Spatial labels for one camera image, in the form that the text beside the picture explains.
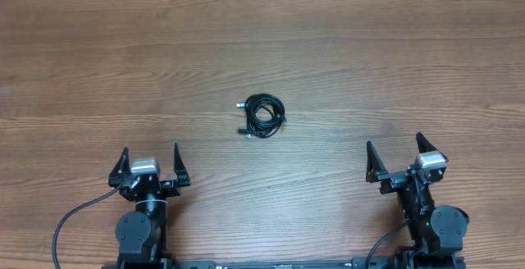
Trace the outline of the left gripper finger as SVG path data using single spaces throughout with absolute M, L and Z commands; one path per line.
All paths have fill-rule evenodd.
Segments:
M 116 165 L 113 167 L 110 172 L 110 177 L 120 177 L 129 172 L 130 162 L 129 162 L 129 149 L 124 147 L 121 153 L 119 160 Z
M 177 142 L 173 144 L 173 171 L 178 181 L 189 181 L 189 173 L 181 159 Z

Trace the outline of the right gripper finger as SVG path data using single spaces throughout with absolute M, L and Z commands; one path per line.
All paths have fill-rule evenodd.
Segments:
M 423 135 L 422 132 L 417 132 L 415 135 L 415 139 L 418 145 L 418 151 L 420 153 L 429 153 L 437 150 L 437 148 L 429 142 L 429 140 Z
M 388 173 L 371 140 L 367 141 L 367 179 L 377 179 Z

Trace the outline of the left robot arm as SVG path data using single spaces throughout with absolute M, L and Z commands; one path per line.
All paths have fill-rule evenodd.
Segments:
M 180 188 L 190 185 L 190 177 L 181 160 L 178 145 L 173 145 L 173 171 L 176 178 L 161 180 L 161 168 L 154 157 L 130 160 L 124 148 L 108 176 L 108 185 L 135 204 L 116 224 L 119 253 L 114 264 L 103 269 L 173 269 L 178 264 L 167 252 L 167 200 L 180 195 Z

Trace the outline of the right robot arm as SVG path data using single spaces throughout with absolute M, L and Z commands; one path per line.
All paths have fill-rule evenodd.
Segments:
M 380 184 L 381 194 L 397 194 L 404 222 L 382 236 L 370 249 L 366 268 L 465 268 L 456 253 L 463 249 L 469 216 L 450 205 L 437 207 L 430 185 L 443 179 L 449 159 L 420 132 L 415 139 L 418 155 L 404 171 L 389 172 L 372 141 L 367 141 L 366 181 Z M 399 247 L 393 256 L 375 257 L 385 241 L 406 228 L 411 237 L 409 246 Z

